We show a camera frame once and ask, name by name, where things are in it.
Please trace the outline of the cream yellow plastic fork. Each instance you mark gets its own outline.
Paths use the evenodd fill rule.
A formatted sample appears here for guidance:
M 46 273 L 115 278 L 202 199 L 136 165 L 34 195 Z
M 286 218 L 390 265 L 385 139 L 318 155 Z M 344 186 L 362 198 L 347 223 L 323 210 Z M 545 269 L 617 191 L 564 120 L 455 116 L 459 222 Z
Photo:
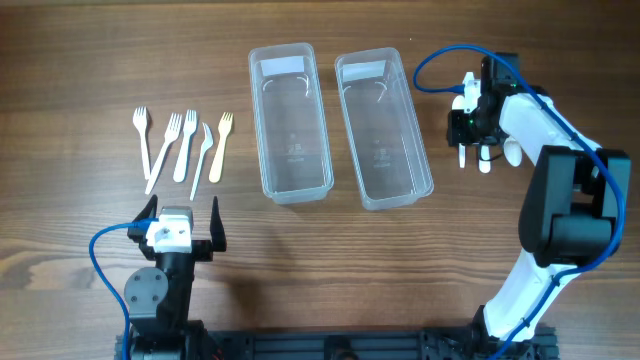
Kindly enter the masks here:
M 216 153 L 213 158 L 212 167 L 209 173 L 209 181 L 211 183 L 218 183 L 221 180 L 222 169 L 224 164 L 226 141 L 233 128 L 234 114 L 231 112 L 224 112 L 218 125 L 219 142 L 217 145 Z

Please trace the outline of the clear plastic container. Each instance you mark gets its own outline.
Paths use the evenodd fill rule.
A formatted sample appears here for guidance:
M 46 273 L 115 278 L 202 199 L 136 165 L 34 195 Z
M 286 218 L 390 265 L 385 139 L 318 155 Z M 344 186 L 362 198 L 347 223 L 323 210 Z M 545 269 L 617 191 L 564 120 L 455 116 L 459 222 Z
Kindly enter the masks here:
M 399 52 L 378 48 L 335 61 L 341 109 L 362 205 L 410 205 L 434 190 Z
M 248 60 L 263 193 L 279 205 L 325 198 L 334 177 L 313 47 L 260 47 Z

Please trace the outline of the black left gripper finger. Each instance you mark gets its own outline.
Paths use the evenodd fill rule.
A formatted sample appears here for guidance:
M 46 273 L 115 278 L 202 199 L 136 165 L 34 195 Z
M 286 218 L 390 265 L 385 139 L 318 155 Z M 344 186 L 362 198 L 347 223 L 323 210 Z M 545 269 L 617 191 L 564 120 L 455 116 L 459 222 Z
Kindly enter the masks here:
M 151 222 L 152 220 L 156 219 L 157 205 L 158 197 L 156 195 L 152 195 L 144 208 L 134 218 L 134 222 Z
M 224 226 L 219 213 L 218 197 L 215 196 L 212 203 L 210 218 L 210 235 L 213 252 L 225 252 L 227 250 L 227 240 Z

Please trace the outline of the white plastic fork on side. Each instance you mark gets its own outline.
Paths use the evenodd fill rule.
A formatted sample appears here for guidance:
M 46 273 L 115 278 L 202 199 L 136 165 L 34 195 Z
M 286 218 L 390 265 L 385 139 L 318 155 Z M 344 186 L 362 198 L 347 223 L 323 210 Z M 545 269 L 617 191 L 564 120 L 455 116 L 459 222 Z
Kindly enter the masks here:
M 196 171 L 195 171 L 195 175 L 194 175 L 194 180 L 193 180 L 193 183 L 192 183 L 192 188 L 191 188 L 191 192 L 190 192 L 190 196 L 189 196 L 189 200 L 190 201 L 193 201 L 195 199 L 195 196 L 196 196 L 196 193 L 197 193 L 197 188 L 198 188 L 200 177 L 201 177 L 201 173 L 202 173 L 202 167 L 203 167 L 205 155 L 206 155 L 207 151 L 214 144 L 214 138 L 213 138 L 213 135 L 212 135 L 210 127 L 206 123 L 203 123 L 203 129 L 204 129 L 204 140 L 203 140 L 203 142 L 201 144 L 201 147 L 200 147 L 199 158 L 198 158 L 198 162 L 197 162 L 197 165 L 196 165 Z

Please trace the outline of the left clear plastic container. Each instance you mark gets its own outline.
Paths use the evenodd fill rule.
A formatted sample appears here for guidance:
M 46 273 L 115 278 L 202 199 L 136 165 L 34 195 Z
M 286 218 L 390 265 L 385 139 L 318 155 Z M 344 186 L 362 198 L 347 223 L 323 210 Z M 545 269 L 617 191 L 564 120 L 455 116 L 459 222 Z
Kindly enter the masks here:
M 313 47 L 260 47 L 248 60 L 263 193 L 279 205 L 325 198 L 334 177 Z

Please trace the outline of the thick-handled white plastic spoon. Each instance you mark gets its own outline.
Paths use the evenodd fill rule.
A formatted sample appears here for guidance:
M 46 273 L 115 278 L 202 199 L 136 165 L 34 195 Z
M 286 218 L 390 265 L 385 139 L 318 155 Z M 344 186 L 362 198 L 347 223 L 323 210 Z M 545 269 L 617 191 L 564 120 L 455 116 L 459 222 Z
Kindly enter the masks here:
M 478 168 L 481 173 L 487 174 L 491 171 L 491 155 L 488 145 L 481 145 L 478 154 Z

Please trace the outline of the right clear plastic container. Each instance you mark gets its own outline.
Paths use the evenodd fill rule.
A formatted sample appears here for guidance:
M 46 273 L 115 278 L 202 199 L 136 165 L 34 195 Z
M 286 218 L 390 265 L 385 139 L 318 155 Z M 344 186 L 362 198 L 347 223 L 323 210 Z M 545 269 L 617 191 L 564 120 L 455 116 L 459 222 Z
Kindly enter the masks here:
M 341 109 L 362 205 L 410 205 L 434 190 L 399 52 L 378 48 L 335 61 Z

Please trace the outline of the broad white plastic spoon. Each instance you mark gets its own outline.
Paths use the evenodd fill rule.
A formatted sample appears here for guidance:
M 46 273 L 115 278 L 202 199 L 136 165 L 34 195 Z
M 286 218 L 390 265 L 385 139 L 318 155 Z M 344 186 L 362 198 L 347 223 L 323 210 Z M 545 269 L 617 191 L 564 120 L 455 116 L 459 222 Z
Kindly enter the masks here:
M 519 167 L 522 163 L 522 148 L 513 137 L 508 137 L 503 144 L 503 153 L 507 162 L 513 167 Z

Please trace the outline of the small white plastic fork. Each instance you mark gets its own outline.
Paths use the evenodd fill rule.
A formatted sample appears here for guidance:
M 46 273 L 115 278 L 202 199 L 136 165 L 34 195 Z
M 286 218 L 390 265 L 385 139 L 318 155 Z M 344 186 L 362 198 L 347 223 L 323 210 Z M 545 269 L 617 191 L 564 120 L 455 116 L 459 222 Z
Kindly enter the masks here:
M 133 113 L 132 121 L 134 127 L 139 132 L 140 136 L 140 151 L 142 159 L 142 167 L 144 178 L 148 180 L 150 178 L 150 158 L 148 149 L 147 130 L 149 127 L 149 113 L 146 106 L 137 107 Z

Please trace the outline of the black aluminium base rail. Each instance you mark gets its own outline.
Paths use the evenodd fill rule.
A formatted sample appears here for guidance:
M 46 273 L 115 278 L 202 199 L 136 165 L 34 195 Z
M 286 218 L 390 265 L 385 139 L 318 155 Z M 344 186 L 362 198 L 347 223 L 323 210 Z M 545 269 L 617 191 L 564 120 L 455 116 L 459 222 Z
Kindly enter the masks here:
M 495 338 L 467 345 L 465 328 L 420 331 L 252 333 L 213 332 L 202 350 L 129 341 L 131 359 L 487 359 L 503 345 Z

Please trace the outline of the long white plastic fork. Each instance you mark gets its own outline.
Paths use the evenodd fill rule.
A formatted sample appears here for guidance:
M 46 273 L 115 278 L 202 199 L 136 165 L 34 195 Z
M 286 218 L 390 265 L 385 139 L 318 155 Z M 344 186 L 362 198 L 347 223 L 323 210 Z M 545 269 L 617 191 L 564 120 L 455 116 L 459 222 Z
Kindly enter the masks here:
M 182 115 L 179 113 L 172 113 L 168 122 L 166 131 L 164 133 L 164 142 L 161 146 L 160 152 L 156 158 L 156 161 L 151 169 L 150 178 L 145 188 L 145 194 L 150 195 L 154 188 L 158 177 L 160 175 L 162 166 L 164 164 L 167 152 L 174 141 L 176 141 L 180 135 L 182 126 Z

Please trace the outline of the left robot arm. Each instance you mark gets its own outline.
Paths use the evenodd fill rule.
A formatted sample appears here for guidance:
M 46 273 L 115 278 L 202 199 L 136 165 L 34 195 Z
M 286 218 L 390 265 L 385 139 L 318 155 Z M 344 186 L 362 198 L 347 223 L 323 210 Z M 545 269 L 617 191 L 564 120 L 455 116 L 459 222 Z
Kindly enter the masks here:
M 222 348 L 204 323 L 189 318 L 195 264 L 227 249 L 217 199 L 212 202 L 210 237 L 196 240 L 189 207 L 158 207 L 152 196 L 127 231 L 144 257 L 155 263 L 134 272 L 125 284 L 128 327 L 116 338 L 116 359 L 222 359 Z

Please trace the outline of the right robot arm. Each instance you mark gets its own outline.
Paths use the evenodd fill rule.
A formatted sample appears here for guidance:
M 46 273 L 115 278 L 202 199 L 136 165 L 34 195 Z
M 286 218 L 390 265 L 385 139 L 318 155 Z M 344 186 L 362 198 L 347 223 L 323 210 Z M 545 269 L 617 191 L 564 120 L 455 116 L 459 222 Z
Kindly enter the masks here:
M 512 166 L 528 157 L 535 167 L 518 222 L 520 255 L 469 330 L 467 353 L 489 358 L 531 340 L 561 290 L 617 251 L 631 173 L 625 152 L 582 136 L 518 69 L 515 54 L 486 55 L 479 78 L 466 74 L 448 117 L 449 145 L 477 146 L 481 169 L 492 146 Z

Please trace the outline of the wide-handled white plastic fork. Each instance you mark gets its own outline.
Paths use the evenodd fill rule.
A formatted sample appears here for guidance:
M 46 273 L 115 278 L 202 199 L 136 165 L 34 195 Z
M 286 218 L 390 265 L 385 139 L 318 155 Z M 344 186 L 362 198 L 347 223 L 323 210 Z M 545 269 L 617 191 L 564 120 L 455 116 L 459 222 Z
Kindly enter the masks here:
M 173 173 L 173 181 L 180 183 L 186 178 L 191 140 L 197 131 L 198 114 L 196 110 L 187 110 L 183 126 L 183 139 L 180 146 L 176 166 Z

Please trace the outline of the thin-handled white plastic spoon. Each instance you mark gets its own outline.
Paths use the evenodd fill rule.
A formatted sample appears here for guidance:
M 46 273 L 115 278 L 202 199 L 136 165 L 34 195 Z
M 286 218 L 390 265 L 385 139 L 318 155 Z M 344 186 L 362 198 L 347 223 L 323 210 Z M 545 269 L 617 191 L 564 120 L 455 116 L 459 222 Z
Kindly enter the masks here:
M 461 169 L 466 165 L 466 146 L 464 144 L 458 144 L 458 161 Z

